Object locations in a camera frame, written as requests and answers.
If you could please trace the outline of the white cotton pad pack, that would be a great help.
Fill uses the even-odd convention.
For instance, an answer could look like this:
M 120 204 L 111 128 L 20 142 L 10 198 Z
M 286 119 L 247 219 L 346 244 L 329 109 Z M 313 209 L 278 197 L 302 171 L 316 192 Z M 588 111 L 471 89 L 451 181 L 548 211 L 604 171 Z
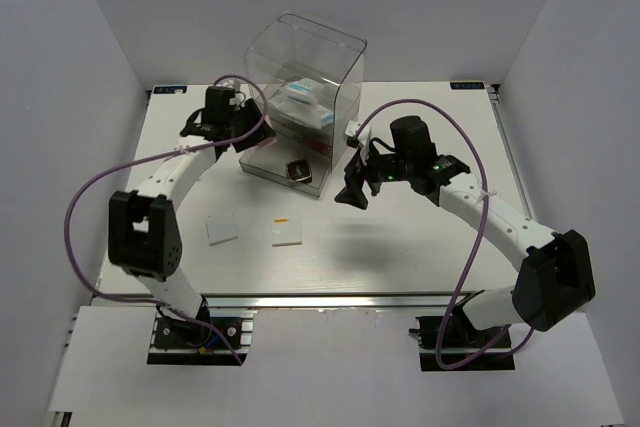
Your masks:
M 321 129 L 334 121 L 334 112 L 320 104 L 308 104 L 278 93 L 269 105 L 285 118 L 313 129 Z
M 280 92 L 290 99 L 305 104 L 318 104 L 332 93 L 332 90 L 329 83 L 304 77 L 283 83 Z

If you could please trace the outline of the black gold compact case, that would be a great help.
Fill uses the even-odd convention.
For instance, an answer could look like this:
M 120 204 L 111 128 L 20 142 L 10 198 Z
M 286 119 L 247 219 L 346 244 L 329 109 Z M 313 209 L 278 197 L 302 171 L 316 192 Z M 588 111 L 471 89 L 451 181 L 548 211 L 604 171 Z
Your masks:
M 296 183 L 309 184 L 313 180 L 310 163 L 306 159 L 298 159 L 285 165 L 286 177 Z

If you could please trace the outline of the clear acrylic drawer organizer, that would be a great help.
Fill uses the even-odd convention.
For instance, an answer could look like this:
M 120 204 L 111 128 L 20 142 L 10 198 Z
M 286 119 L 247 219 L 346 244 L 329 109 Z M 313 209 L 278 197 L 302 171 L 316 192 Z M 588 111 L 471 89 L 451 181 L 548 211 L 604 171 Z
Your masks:
M 364 38 L 293 12 L 266 27 L 244 67 L 276 138 L 245 152 L 242 170 L 319 197 L 359 116 L 366 49 Z

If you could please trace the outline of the white square compact box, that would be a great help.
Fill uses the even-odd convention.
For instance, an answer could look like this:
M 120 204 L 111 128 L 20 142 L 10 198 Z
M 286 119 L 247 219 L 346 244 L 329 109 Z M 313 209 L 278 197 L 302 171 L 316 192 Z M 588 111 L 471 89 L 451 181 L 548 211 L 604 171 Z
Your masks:
M 271 229 L 273 247 L 295 246 L 302 244 L 302 227 L 297 215 L 276 218 Z

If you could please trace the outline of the white packet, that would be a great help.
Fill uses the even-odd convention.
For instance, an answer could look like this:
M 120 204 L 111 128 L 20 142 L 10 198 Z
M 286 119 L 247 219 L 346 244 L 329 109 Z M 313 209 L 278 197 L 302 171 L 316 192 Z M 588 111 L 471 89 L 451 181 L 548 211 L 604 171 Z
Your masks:
M 232 212 L 218 213 L 205 221 L 210 246 L 229 242 L 238 238 L 235 218 Z

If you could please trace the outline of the pink makeup card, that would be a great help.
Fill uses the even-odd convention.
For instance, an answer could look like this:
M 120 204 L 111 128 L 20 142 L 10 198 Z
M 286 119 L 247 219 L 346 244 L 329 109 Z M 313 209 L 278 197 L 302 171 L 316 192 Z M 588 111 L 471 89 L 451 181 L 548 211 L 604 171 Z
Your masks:
M 266 116 L 260 130 L 262 139 L 257 143 L 258 147 L 266 147 L 276 141 L 276 132 L 274 131 L 269 116 Z

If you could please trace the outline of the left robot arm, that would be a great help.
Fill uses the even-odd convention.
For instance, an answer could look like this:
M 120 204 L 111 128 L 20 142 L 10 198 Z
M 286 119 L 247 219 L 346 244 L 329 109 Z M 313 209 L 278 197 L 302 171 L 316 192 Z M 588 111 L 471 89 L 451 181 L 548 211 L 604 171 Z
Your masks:
M 275 132 L 263 107 L 232 87 L 210 86 L 204 106 L 192 112 L 176 144 L 159 167 L 133 190 L 109 200 L 108 258 L 138 279 L 174 318 L 177 334 L 199 346 L 211 334 L 201 313 L 205 301 L 181 267 L 183 243 L 177 211 L 196 181 L 221 156 L 271 140 Z

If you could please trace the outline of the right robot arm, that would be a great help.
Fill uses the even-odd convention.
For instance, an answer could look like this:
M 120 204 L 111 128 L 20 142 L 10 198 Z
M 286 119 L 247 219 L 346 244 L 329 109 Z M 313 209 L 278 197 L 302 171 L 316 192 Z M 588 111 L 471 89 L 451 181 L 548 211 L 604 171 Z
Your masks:
M 581 234 L 559 233 L 489 194 L 465 163 L 437 152 L 419 117 L 401 117 L 390 130 L 394 145 L 382 154 L 369 128 L 348 123 L 346 140 L 356 152 L 336 202 L 366 209 L 365 187 L 377 195 L 383 183 L 405 181 L 482 234 L 517 272 L 513 286 L 473 294 L 454 307 L 451 331 L 459 343 L 475 345 L 489 328 L 509 324 L 546 332 L 593 300 L 589 247 Z

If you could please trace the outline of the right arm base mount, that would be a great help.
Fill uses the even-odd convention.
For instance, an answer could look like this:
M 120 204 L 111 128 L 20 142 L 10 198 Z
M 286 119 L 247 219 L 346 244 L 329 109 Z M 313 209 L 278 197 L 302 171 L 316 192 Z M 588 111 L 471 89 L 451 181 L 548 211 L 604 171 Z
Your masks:
M 419 345 L 419 360 L 422 372 L 443 372 L 436 362 L 435 347 L 441 318 L 422 316 L 416 318 L 416 326 L 408 330 L 409 336 Z M 442 361 L 452 364 L 462 361 L 488 344 L 494 337 L 498 341 L 478 358 L 459 368 L 459 371 L 513 371 L 515 362 L 511 350 L 511 338 L 508 333 L 500 335 L 500 327 L 487 330 L 475 330 L 464 326 L 461 321 L 451 320 L 447 325 L 441 348 Z

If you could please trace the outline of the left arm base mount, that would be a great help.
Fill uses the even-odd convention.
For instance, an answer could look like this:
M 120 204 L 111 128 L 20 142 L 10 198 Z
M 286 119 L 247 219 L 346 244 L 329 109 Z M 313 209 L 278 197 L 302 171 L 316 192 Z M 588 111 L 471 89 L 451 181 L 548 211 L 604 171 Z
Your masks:
M 253 319 L 248 315 L 211 315 L 212 325 L 236 352 L 236 359 L 217 332 L 157 313 L 147 354 L 148 365 L 239 367 L 251 345 Z

